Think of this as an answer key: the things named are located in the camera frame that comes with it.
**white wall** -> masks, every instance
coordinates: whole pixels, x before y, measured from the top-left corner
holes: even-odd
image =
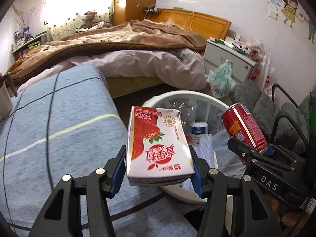
[[[273,55],[277,82],[297,102],[316,84],[316,44],[283,21],[268,17],[267,0],[157,0],[159,8],[183,7],[232,21],[230,29],[244,37],[256,36]],[[280,102],[286,97],[280,96]]]
[[[13,3],[18,11],[27,11],[32,7],[36,7],[31,21],[30,21],[30,33],[33,36],[46,30],[44,26],[44,8],[45,0],[15,0]],[[18,15],[15,13],[14,9],[10,7],[5,17],[0,23],[0,72],[5,73],[7,69],[14,63],[13,55],[11,54],[11,45],[14,43],[14,33],[23,30],[16,23],[15,19]]]

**strawberry leaf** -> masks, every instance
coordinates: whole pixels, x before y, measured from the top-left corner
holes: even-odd
[[[153,169],[155,167],[155,164],[151,164],[147,170]]]

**bed frame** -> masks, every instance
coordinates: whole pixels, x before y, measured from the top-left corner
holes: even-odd
[[[225,39],[231,21],[199,13],[177,9],[162,9],[160,14],[149,14],[148,20],[171,23],[186,31],[194,31],[205,38]],[[163,82],[158,77],[106,77],[112,98],[117,98]]]

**green plastic bag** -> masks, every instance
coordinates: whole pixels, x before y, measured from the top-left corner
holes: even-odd
[[[228,91],[236,85],[231,77],[232,73],[232,65],[229,61],[223,63],[214,72],[210,72],[209,83],[213,97],[222,98],[228,95]]]

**dark floor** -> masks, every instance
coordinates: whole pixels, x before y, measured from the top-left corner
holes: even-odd
[[[132,106],[142,106],[145,101],[149,100],[153,96],[158,96],[163,93],[176,90],[178,89],[175,87],[167,84],[161,84],[115,98],[113,101],[124,125],[127,127]]]

